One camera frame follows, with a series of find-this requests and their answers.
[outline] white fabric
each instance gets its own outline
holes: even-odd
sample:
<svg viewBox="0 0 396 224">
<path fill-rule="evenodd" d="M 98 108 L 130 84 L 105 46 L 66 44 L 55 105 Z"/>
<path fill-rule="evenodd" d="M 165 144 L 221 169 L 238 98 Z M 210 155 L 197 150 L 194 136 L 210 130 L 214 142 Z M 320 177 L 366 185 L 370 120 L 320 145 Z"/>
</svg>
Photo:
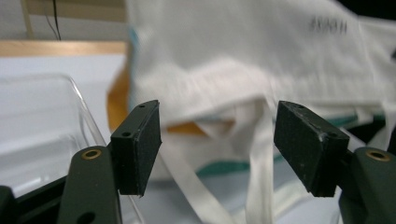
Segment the white fabric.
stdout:
<svg viewBox="0 0 396 224">
<path fill-rule="evenodd" d="M 360 21 L 334 1 L 127 0 L 127 8 L 137 55 L 130 107 L 158 99 L 163 127 L 194 120 L 208 135 L 179 136 L 177 149 L 161 152 L 203 222 L 231 217 L 193 171 L 249 160 L 247 223 L 273 223 L 271 118 L 278 100 L 322 116 L 356 115 L 358 123 L 370 121 L 373 108 L 388 116 L 395 102 L 395 24 Z M 216 123 L 223 120 L 233 127 Z M 154 177 L 167 177 L 160 163 L 154 168 Z"/>
</svg>

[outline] brass screw hole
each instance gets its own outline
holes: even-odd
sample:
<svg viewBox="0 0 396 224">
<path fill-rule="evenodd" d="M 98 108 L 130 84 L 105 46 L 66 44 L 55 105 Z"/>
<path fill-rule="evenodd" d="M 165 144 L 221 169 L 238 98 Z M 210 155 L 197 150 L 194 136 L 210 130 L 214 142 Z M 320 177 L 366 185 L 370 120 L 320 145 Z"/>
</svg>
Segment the brass screw hole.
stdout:
<svg viewBox="0 0 396 224">
<path fill-rule="evenodd" d="M 390 161 L 390 156 L 388 156 L 384 152 L 367 150 L 366 155 L 376 161 Z"/>
<path fill-rule="evenodd" d="M 99 150 L 99 149 L 91 149 L 91 150 L 88 150 L 88 151 L 82 153 L 81 157 L 82 157 L 82 159 L 88 161 L 88 160 L 96 159 L 96 158 L 100 157 L 100 155 L 102 155 L 102 151 L 101 150 Z"/>
</svg>

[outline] white cloth bag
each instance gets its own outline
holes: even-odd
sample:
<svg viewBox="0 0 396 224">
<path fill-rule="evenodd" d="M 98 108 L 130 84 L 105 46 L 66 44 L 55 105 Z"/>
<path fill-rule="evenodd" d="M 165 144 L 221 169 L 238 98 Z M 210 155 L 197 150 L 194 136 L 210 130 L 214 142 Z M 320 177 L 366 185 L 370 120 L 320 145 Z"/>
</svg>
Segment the white cloth bag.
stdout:
<svg viewBox="0 0 396 224">
<path fill-rule="evenodd" d="M 158 99 L 164 128 L 193 120 L 207 134 L 163 131 L 153 177 L 168 177 L 168 170 L 204 223 L 236 222 L 194 174 L 221 160 L 250 161 L 246 222 L 273 223 L 278 100 L 326 118 L 357 115 L 357 122 L 383 108 L 392 113 L 394 22 L 361 21 L 328 0 L 126 3 L 134 45 L 130 107 Z"/>
</svg>

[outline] brass insert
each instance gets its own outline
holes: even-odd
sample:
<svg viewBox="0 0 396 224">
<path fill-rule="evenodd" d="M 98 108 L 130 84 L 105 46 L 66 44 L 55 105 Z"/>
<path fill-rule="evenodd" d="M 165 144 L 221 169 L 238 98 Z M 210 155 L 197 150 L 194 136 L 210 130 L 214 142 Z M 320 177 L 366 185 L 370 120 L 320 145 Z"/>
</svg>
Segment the brass insert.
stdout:
<svg viewBox="0 0 396 224">
<path fill-rule="evenodd" d="M 382 151 L 367 150 L 366 155 L 376 161 L 390 161 L 390 156 Z"/>
<path fill-rule="evenodd" d="M 102 155 L 102 151 L 100 149 L 91 149 L 82 153 L 81 157 L 82 159 L 89 161 L 100 157 L 100 155 Z"/>
</svg>

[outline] clear plastic container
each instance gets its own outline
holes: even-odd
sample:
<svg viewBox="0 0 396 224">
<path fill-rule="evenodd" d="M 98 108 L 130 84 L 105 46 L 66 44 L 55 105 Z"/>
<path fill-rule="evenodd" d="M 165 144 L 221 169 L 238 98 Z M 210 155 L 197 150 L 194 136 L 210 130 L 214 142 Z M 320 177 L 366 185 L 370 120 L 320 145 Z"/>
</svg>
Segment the clear plastic container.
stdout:
<svg viewBox="0 0 396 224">
<path fill-rule="evenodd" d="M 0 78 L 0 185 L 19 197 L 67 175 L 73 155 L 105 146 L 74 81 L 46 75 Z M 142 223 L 120 198 L 124 223 Z"/>
</svg>

